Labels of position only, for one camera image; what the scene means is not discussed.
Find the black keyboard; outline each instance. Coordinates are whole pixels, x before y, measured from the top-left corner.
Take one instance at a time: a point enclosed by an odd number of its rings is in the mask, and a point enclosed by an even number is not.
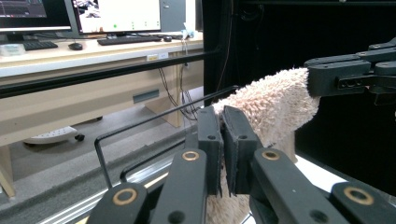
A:
[[[98,39],[98,43],[102,46],[106,45],[120,45],[120,44],[133,44],[142,42],[160,41],[158,36],[134,36],[134,37],[118,37],[114,39]]]
[[[25,50],[36,50],[36,49],[56,49],[58,45],[52,42],[39,42],[39,41],[32,41],[32,42],[24,42],[22,43],[25,47]]]

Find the monitor screen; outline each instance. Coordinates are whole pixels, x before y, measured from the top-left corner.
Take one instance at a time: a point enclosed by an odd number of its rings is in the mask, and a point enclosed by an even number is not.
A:
[[[82,35],[161,31],[160,0],[71,1]]]
[[[0,35],[71,31],[64,0],[1,0]]]

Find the beige towel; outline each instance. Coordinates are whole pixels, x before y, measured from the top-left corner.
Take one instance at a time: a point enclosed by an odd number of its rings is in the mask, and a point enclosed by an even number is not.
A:
[[[265,147],[284,151],[292,161],[294,131],[318,111],[319,98],[309,96],[306,68],[283,70],[252,82],[235,94],[213,104],[217,114],[225,105],[241,109]],[[248,196],[229,197],[225,169],[221,173],[223,197],[209,196],[206,223],[239,224],[248,214]]]

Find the wooden desk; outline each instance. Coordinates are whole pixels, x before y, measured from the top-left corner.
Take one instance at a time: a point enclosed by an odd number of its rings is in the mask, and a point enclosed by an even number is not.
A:
[[[56,42],[57,49],[27,51],[21,56],[1,56],[0,86],[142,63],[152,54],[176,57],[185,53],[179,40],[115,46],[100,46],[96,40],[78,42],[84,50],[69,49],[68,45],[72,42]],[[187,44],[189,52],[202,51],[202,34],[187,40]],[[163,69],[168,89],[175,99],[180,94],[180,66]],[[199,86],[203,86],[202,61],[190,63],[183,72],[184,90]],[[139,103],[144,103],[154,112],[172,107],[158,69],[0,99],[1,151],[7,151],[10,143],[126,109],[137,104],[134,96],[147,93],[151,98]],[[178,126],[181,116],[174,113],[166,119]],[[1,174],[0,181],[4,186],[6,182]]]

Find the computer mouse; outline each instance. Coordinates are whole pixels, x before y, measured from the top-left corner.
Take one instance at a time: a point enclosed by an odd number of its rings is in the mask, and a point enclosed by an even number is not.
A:
[[[165,37],[163,38],[163,41],[165,41],[165,42],[172,42],[172,36],[170,36],[170,35],[165,36]]]
[[[71,50],[82,50],[82,44],[79,43],[69,44],[69,48]]]

